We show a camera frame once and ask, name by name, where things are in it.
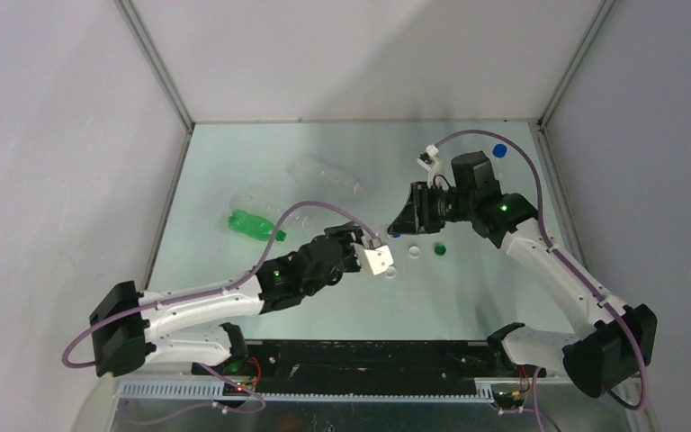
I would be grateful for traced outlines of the green cap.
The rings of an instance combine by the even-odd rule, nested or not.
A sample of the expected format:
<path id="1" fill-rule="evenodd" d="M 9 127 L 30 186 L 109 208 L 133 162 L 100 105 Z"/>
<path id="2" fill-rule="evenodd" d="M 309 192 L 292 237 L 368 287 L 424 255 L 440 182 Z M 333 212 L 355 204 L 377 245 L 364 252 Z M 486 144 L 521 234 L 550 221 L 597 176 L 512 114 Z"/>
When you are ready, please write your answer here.
<path id="1" fill-rule="evenodd" d="M 447 252 L 447 247 L 445 246 L 445 244 L 440 243 L 440 242 L 434 244 L 434 253 L 438 257 L 444 256 L 446 254 L 446 252 Z"/>

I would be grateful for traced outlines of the Pepsi label clear bottle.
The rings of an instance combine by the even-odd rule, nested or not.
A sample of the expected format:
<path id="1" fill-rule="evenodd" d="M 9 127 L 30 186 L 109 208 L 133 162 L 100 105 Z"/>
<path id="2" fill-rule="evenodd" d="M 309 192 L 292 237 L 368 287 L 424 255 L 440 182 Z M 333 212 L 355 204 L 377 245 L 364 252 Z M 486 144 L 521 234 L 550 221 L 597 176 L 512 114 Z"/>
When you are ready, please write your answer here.
<path id="1" fill-rule="evenodd" d="M 505 166 L 505 162 L 507 161 L 507 160 L 506 160 L 506 157 L 507 157 L 507 156 L 505 156 L 505 157 L 503 157 L 503 158 L 501 158 L 501 159 L 495 158 L 495 157 L 492 155 L 492 150 L 491 150 L 490 161 L 491 161 L 491 165 L 492 165 L 492 169 L 493 169 L 495 178 L 496 178 L 499 182 L 501 182 L 501 181 L 503 180 L 504 175 L 505 175 L 505 172 L 506 172 L 506 166 Z"/>

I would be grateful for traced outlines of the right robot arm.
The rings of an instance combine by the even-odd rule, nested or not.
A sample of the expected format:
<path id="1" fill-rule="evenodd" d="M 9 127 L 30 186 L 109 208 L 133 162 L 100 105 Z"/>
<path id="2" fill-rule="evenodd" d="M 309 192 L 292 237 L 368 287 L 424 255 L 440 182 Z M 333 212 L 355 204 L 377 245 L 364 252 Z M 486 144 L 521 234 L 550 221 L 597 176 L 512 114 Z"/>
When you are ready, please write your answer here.
<path id="1" fill-rule="evenodd" d="M 411 184 L 389 234 L 435 234 L 448 222 L 469 222 L 479 236 L 530 272 L 572 328 L 558 333 L 519 322 L 501 328 L 487 339 L 493 373 L 509 376 L 522 365 L 542 367 L 566 374 L 580 391 L 598 398 L 650 364 L 655 313 L 610 293 L 547 233 L 523 195 L 502 193 L 484 152 L 454 157 L 454 182 L 444 186 L 436 184 L 442 176 L 436 150 L 428 148 L 417 162 L 428 177 Z"/>

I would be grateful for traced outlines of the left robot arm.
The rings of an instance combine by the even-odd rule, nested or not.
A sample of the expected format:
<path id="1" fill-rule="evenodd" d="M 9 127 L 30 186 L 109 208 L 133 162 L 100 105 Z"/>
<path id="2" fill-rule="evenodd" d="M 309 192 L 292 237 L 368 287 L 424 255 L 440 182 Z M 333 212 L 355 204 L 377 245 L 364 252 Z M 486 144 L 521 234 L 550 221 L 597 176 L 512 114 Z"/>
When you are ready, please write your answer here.
<path id="1" fill-rule="evenodd" d="M 392 264 L 386 244 L 348 223 L 236 281 L 182 293 L 140 292 L 132 281 L 118 283 L 90 315 L 95 372 L 122 376 L 150 364 L 202 363 L 239 374 L 248 351 L 229 319 L 298 306 L 347 273 L 380 275 Z"/>

